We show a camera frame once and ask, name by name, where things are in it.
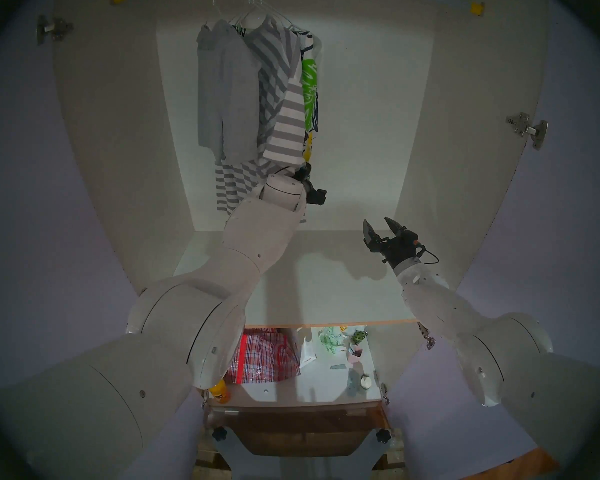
red plaid bag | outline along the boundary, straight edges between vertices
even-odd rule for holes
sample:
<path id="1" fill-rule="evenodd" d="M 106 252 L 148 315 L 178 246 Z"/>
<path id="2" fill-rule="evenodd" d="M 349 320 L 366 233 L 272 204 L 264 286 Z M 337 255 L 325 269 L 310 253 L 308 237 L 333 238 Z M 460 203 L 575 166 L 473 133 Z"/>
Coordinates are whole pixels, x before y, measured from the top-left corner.
<path id="1" fill-rule="evenodd" d="M 248 328 L 242 333 L 224 381 L 280 382 L 297 375 L 300 367 L 285 334 L 274 328 Z"/>

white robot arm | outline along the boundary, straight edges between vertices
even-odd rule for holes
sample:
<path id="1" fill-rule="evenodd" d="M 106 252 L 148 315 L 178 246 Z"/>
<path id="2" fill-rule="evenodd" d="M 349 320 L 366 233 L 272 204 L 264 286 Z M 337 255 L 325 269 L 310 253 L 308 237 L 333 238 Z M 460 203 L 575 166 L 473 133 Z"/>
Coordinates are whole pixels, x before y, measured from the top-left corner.
<path id="1" fill-rule="evenodd" d="M 36 473 L 114 478 L 192 387 L 218 383 L 243 332 L 253 289 L 305 213 L 305 182 L 270 175 L 254 188 L 201 268 L 142 293 L 126 335 L 0 389 L 0 424 Z"/>
<path id="2" fill-rule="evenodd" d="M 547 332 L 526 313 L 480 315 L 420 261 L 426 248 L 418 235 L 385 220 L 394 238 L 381 239 L 366 220 L 363 237 L 391 265 L 407 308 L 453 345 L 480 404 L 504 405 L 538 446 L 566 465 L 600 419 L 600 369 L 554 354 Z"/>

orange strip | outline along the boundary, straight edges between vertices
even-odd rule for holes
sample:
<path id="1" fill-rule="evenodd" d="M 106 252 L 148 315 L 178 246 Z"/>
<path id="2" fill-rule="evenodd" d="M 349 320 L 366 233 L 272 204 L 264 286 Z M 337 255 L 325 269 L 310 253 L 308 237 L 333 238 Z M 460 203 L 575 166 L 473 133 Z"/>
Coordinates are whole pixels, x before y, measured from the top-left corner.
<path id="1" fill-rule="evenodd" d="M 406 320 L 384 320 L 384 321 L 351 321 L 346 323 L 295 323 L 278 325 L 245 325 L 244 328 L 310 328 L 310 327 L 339 327 L 340 325 L 392 325 L 394 323 L 416 323 L 418 320 L 409 318 Z"/>

black knob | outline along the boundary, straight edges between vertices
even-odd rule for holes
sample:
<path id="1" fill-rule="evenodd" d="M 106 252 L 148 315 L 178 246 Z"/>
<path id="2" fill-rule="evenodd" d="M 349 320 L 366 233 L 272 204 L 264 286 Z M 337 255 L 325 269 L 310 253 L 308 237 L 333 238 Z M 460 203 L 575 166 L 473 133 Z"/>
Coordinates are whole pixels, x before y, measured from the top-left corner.
<path id="1" fill-rule="evenodd" d="M 382 442 L 383 444 L 386 444 L 391 440 L 391 432 L 389 432 L 386 428 L 381 428 L 378 430 L 375 436 L 378 439 L 378 442 Z"/>
<path id="2" fill-rule="evenodd" d="M 216 442 L 220 442 L 227 438 L 227 430 L 225 430 L 225 427 L 214 428 L 211 437 L 213 437 Z"/>

small plant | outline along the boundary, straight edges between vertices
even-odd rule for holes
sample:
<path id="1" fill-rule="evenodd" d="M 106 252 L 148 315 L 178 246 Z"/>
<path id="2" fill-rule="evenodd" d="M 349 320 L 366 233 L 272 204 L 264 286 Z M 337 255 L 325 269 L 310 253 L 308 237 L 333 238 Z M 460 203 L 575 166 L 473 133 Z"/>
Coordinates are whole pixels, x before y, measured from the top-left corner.
<path id="1" fill-rule="evenodd" d="M 351 336 L 351 344 L 354 344 L 355 346 L 357 346 L 358 344 L 360 344 L 362 341 L 365 340 L 365 337 L 367 336 L 367 333 L 364 330 L 356 330 L 353 335 Z"/>

